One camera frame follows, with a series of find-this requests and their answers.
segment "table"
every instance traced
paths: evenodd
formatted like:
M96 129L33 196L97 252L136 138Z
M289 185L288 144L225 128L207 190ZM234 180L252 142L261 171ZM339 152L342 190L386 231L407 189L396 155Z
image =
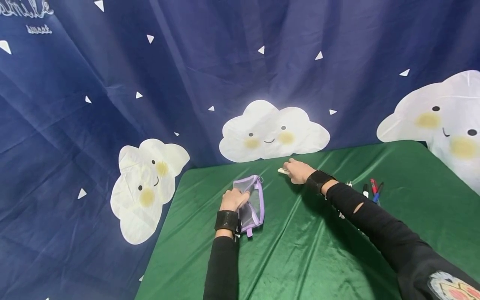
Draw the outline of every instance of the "table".
M480 197L423 145L376 144L295 156L352 181L384 181L381 205L480 281ZM264 179L265 222L240 239L241 300L400 299L368 239L325 200L277 172L286 158L192 169L181 178L136 300L201 299L220 200L233 180Z

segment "yellow cheek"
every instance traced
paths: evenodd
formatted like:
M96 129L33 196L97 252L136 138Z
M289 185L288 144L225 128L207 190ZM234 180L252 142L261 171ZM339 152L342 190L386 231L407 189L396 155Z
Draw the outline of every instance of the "yellow cheek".
M255 149L255 148L258 148L258 146L260 146L260 142L255 138L248 138L248 139L245 139L245 141L243 141L243 145L245 146L245 148Z
M282 144L289 145L295 141L295 135L289 131L283 131L278 135L278 139Z
M143 189L140 193L140 205L149 207L152 205L155 195L151 189Z
M426 112L415 120L415 125L426 129L435 129L440 126L440 117L433 112Z
M159 161L155 164L156 172L159 176L164 176L168 173L168 165L164 161Z
M471 138L456 136L450 142L450 152L458 159L473 159L479 155L479 146Z

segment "purple mesh pouch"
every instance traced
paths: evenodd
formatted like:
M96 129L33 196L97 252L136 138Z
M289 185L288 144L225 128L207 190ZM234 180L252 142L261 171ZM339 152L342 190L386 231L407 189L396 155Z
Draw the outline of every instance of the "purple mesh pouch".
M240 233L246 232L247 237L251 237L253 235L252 229L264 223L265 206L262 178L257 175L252 175L234 181L233 187L239 189L242 193L250 191L248 202L238 210L238 213L241 220Z

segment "black shirt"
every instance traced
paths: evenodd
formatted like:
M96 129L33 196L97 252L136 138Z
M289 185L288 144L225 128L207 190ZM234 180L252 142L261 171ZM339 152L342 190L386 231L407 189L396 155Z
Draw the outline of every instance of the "black shirt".
M326 198L369 237L397 273L402 299L480 300L480 285L475 280L373 201L343 183L332 186ZM204 300L237 298L238 248L231 238L219 237L214 239L210 254Z

